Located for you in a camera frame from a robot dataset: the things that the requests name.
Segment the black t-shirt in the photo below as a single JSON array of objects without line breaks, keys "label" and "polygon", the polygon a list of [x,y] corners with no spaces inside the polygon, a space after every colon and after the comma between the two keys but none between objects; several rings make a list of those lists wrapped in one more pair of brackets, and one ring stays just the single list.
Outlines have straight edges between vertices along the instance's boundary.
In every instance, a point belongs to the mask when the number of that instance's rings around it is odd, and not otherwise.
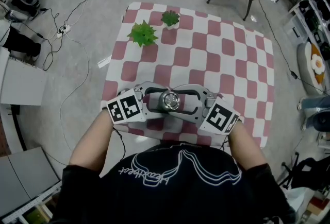
[{"label": "black t-shirt", "polygon": [[120,161],[100,178],[68,166],[52,223],[263,223],[295,214],[267,164],[243,171],[223,151],[178,143]]}]

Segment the white graphic print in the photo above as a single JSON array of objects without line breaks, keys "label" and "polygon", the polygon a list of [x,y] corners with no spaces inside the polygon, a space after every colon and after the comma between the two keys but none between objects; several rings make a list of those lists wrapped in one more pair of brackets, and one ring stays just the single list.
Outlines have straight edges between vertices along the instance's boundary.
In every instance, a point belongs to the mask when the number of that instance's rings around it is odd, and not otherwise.
[{"label": "white graphic print", "polygon": [[232,185],[235,185],[241,179],[241,170],[237,167],[238,173],[236,175],[229,173],[228,171],[223,172],[220,175],[214,175],[208,172],[204,167],[200,164],[197,156],[192,153],[188,152],[187,150],[181,150],[178,153],[178,165],[170,170],[167,170],[161,174],[150,172],[149,169],[145,166],[139,164],[137,160],[138,154],[136,154],[131,162],[131,168],[122,168],[118,172],[120,174],[128,174],[128,175],[135,175],[135,178],[143,178],[143,184],[145,186],[157,187],[162,182],[167,184],[169,180],[176,175],[179,171],[181,162],[183,158],[186,158],[191,161],[193,164],[196,173],[205,183],[213,186],[219,186],[226,181],[231,181]]}]

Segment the power strip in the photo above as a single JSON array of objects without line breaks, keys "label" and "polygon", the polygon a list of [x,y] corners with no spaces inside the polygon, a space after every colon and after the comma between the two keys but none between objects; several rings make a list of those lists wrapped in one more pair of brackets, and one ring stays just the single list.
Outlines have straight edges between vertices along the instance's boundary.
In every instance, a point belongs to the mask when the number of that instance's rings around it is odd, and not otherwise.
[{"label": "power strip", "polygon": [[[64,29],[64,32],[68,33],[68,32],[70,32],[70,30],[71,30],[70,25],[66,25],[65,29]],[[63,35],[62,33],[58,33],[57,38],[60,39],[62,37],[62,35]]]}]

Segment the small succulent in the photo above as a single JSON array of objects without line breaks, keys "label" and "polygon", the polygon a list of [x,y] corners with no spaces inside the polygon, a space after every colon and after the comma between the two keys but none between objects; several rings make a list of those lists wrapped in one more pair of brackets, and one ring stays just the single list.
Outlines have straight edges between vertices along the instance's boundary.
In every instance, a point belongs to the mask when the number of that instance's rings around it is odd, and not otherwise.
[{"label": "small succulent", "polygon": [[143,20],[142,24],[135,23],[128,37],[132,37],[133,42],[138,43],[140,47],[142,45],[148,46],[155,44],[154,40],[158,39],[158,37],[154,35],[155,31],[156,30]]},{"label": "small succulent", "polygon": [[162,21],[166,23],[167,26],[175,25],[179,22],[180,15],[175,11],[166,11],[163,13]]}]

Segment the white cable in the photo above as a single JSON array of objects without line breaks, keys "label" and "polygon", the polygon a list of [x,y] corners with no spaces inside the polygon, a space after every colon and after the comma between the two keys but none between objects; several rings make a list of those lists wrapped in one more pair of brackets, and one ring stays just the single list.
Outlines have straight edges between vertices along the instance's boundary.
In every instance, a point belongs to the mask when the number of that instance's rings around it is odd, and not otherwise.
[{"label": "white cable", "polygon": [[48,40],[53,39],[53,37],[54,37],[55,34],[57,33],[57,32],[55,32],[55,33],[53,34],[53,36],[50,38],[50,34],[51,34],[51,32],[52,32],[55,28],[56,28],[56,26],[54,26],[54,27],[49,31],[49,33],[48,33],[48,35],[47,35],[47,39],[48,39]]},{"label": "white cable", "polygon": [[57,38],[54,38],[52,41],[51,41],[51,44],[56,40]]},{"label": "white cable", "polygon": [[77,20],[75,23],[73,23],[73,24],[69,24],[70,26],[75,25],[76,23],[78,23],[80,17],[81,17],[82,14],[84,13],[84,9],[85,9],[85,6],[86,6],[86,3],[87,3],[87,2],[88,2],[88,0],[85,1],[84,6],[82,7],[82,10],[83,10],[83,11],[81,12],[81,14],[80,14],[78,20]]},{"label": "white cable", "polygon": [[86,54],[86,58],[87,58],[87,74],[86,74],[86,77],[84,78],[84,80],[83,80],[83,82],[79,85],[79,86],[77,86],[65,99],[64,99],[64,101],[62,101],[62,103],[61,103],[61,106],[60,106],[60,122],[61,122],[61,128],[62,128],[62,133],[63,133],[63,137],[64,137],[64,139],[65,139],[65,141],[66,141],[66,143],[67,143],[67,145],[68,145],[68,148],[70,149],[70,150],[72,150],[71,148],[70,148],[70,146],[69,146],[69,144],[68,144],[68,141],[67,141],[67,138],[65,137],[65,133],[64,133],[64,129],[63,129],[63,124],[62,124],[62,114],[61,114],[61,110],[62,110],[62,105],[63,105],[63,103],[77,90],[77,89],[79,89],[84,83],[85,83],[85,81],[86,81],[86,79],[87,79],[87,77],[88,77],[88,74],[89,74],[89,58],[88,58],[88,55],[87,55],[87,51],[86,51],[86,49],[85,49],[85,47],[84,47],[84,45],[83,44],[81,44],[80,42],[78,42],[78,41],[76,41],[76,40],[73,40],[73,39],[71,39],[69,36],[68,36],[68,34],[67,33],[64,33],[71,41],[73,41],[73,42],[76,42],[76,43],[78,43],[78,44],[80,44],[83,48],[84,48],[84,51],[85,51],[85,54]]}]

